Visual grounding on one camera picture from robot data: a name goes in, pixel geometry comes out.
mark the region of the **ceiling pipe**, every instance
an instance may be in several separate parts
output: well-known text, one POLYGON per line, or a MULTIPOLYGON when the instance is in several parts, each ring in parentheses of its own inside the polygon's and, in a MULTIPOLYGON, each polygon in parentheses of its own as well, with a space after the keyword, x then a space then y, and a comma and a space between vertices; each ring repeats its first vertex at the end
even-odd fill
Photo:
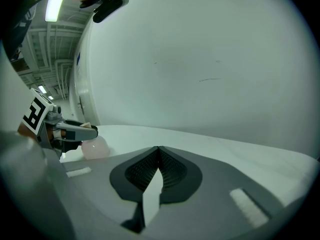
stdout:
MULTIPOLYGON (((35 82, 33 85, 35 86, 35 89, 37 89, 38 86, 44 86, 44 82, 41 80, 39 82, 35 82)), ((47 81, 45 87, 53 88, 53 87, 59 87, 59 86, 57 84, 57 81, 54 81, 54 82, 52 82, 52 81, 48 82, 47 81)))
POLYGON ((65 88, 66 88, 66 95, 68 98, 69 98, 69 83, 67 82, 67 78, 68 78, 67 76, 69 74, 69 71, 70 71, 70 68, 68 68, 65 73, 65 88))
POLYGON ((59 86, 59 90, 61 93, 62 98, 64 99, 64 96, 62 94, 62 89, 61 89, 61 84, 60 84, 60 79, 59 79, 59 72, 58 72, 58 63, 73 63, 74 61, 72 59, 57 59, 54 62, 54 67, 55 67, 55 76, 56 76, 56 80, 58 82, 58 86, 59 86))
POLYGON ((36 80, 35 80, 34 76, 32 75, 32 73, 26 74, 25 78, 30 82, 31 85, 36 82, 36 80))
MULTIPOLYGON (((58 28, 58 26, 55 26, 56 31, 59 32, 69 32, 69 33, 76 33, 76 34, 82 34, 83 31, 81 30, 73 30, 73 29, 64 29, 64 28, 58 28)), ((32 33, 32 32, 46 32, 47 30, 43 27, 43 28, 30 28, 28 30, 28 33, 32 33)))
POLYGON ((33 75, 36 76, 36 75, 45 74, 45 73, 49 73, 49 75, 55 74, 55 72, 51 72, 50 69, 43 69, 43 70, 39 70, 39 71, 33 73, 33 75))
POLYGON ((63 36, 61 36, 61 39, 60 39, 60 45, 59 45, 59 51, 58 51, 58 59, 60 57, 60 49, 61 49, 61 44, 62 44, 62 38, 63 38, 63 36))
POLYGON ((51 23, 48 23, 46 28, 46 51, 48 53, 49 67, 52 72, 53 70, 52 70, 52 64, 51 64, 51 51, 50 51, 50 30, 51 30, 51 23))
MULTIPOLYGON (((38 34, 42 33, 42 35, 46 35, 47 31, 39 31, 37 33, 38 34)), ((67 38, 80 38, 81 37, 81 33, 73 33, 70 31, 60 31, 59 29, 57 30, 57 32, 55 30, 51 30, 49 33, 50 33, 50 37, 55 37, 56 35, 58 37, 67 37, 67 38)))
POLYGON ((57 29, 58 26, 55 26, 55 37, 54 37, 54 59, 57 59, 57 29))
POLYGON ((42 79, 42 81, 44 82, 45 87, 48 89, 48 91, 51 93, 51 95, 54 95, 51 88, 47 85, 47 82, 45 81, 44 77, 42 76, 42 74, 40 74, 40 77, 42 79))
POLYGON ((65 63, 60 64, 60 78, 61 78, 61 85, 62 85, 62 98, 65 100, 65 85, 64 85, 64 65, 65 63))
POLYGON ((37 63, 37 59, 36 59, 36 56, 35 56, 35 47, 34 47, 34 42, 32 40, 32 37, 29 35, 29 33, 26 33, 26 41, 27 41, 27 44, 28 44, 28 47, 30 49, 30 53, 31 53, 31 56, 32 56, 32 59, 34 61, 34 64, 35 64, 35 67, 36 67, 36 70, 39 71, 39 67, 38 67, 38 63, 37 63))
POLYGON ((67 26, 67 27, 73 27, 73 28, 79 28, 84 29, 86 27, 85 24, 79 24, 75 22, 68 22, 63 20, 58 20, 57 22, 52 22, 54 25, 60 25, 60 26, 67 26))
POLYGON ((25 76, 27 74, 33 73, 34 71, 32 69, 26 69, 26 70, 22 70, 17 72, 18 76, 25 76))
POLYGON ((70 52, 71 52, 71 48, 72 48, 72 43, 74 42, 74 38, 72 37, 71 39, 71 44, 70 44, 70 48, 69 48, 69 54, 68 54, 68 58, 70 58, 70 52))
POLYGON ((44 63, 44 66, 48 68, 49 64, 48 64, 47 54, 46 54, 45 35, 46 35, 46 32, 39 32, 38 33, 43 63, 44 63))
POLYGON ((39 71, 44 71, 44 70, 50 70, 49 67, 46 67, 46 66, 39 66, 39 71))

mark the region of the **white label strip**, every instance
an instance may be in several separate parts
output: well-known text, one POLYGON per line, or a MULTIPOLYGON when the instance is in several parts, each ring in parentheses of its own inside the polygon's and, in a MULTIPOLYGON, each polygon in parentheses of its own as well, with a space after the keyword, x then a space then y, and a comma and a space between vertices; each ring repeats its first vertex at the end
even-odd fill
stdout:
POLYGON ((268 222, 266 214, 241 188, 232 190, 230 196, 253 228, 256 229, 268 222))
POLYGON ((147 227, 160 209, 160 194, 164 180, 159 169, 156 170, 151 182, 142 195, 144 223, 147 227))
POLYGON ((67 171, 66 175, 71 178, 71 177, 75 177, 75 176, 80 176, 80 175, 84 175, 84 174, 88 174, 92 172, 91 168, 89 167, 85 167, 79 170, 72 170, 72 171, 67 171))

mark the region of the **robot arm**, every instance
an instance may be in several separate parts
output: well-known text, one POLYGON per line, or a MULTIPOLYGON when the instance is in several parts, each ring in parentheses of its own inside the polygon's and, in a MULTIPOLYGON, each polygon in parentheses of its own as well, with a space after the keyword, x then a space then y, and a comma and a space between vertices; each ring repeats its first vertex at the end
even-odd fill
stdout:
POLYGON ((82 2, 80 8, 86 8, 94 4, 99 4, 100 6, 93 11, 95 14, 92 19, 95 23, 100 23, 110 14, 127 5, 128 3, 129 0, 86 0, 82 2))
POLYGON ((96 126, 87 128, 79 121, 63 118, 60 106, 55 105, 38 90, 30 90, 34 100, 22 122, 36 135, 42 148, 52 149, 60 157, 62 152, 76 149, 81 141, 92 140, 98 136, 96 126), (53 138, 48 136, 48 128, 52 128, 53 138))

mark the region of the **ceiling light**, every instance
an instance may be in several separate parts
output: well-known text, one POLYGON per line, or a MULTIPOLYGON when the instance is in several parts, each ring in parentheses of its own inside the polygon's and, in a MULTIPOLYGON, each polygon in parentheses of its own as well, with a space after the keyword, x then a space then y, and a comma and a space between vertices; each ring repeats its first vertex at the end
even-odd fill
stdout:
POLYGON ((39 85, 38 88, 43 94, 47 93, 47 91, 45 90, 45 88, 42 85, 39 85))
POLYGON ((58 20, 58 15, 62 1, 63 0, 48 0, 45 12, 46 22, 56 22, 58 20))

